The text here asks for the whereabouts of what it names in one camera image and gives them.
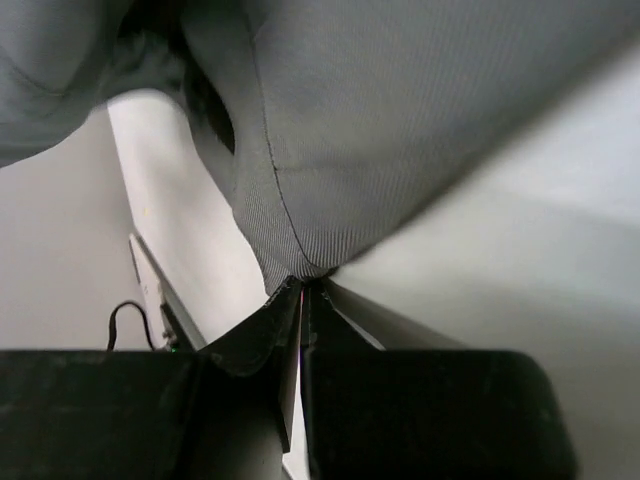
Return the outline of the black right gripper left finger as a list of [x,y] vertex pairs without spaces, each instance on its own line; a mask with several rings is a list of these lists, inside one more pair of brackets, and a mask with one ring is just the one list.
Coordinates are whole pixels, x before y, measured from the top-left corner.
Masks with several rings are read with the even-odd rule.
[[300,348],[302,283],[287,278],[267,302],[201,352],[232,378],[255,379],[291,450]]

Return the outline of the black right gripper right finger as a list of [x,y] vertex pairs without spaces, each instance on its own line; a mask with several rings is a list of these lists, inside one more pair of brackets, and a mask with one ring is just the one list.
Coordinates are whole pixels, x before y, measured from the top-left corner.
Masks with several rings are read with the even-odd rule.
[[364,350],[452,350],[464,344],[331,281],[304,286],[304,334],[309,345]]

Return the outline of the grey pleated skirt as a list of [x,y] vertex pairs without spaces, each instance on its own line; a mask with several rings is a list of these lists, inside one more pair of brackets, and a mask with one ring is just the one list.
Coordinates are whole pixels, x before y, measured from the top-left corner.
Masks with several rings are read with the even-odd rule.
[[5,1],[1,162],[158,90],[273,292],[394,233],[638,31],[635,1]]

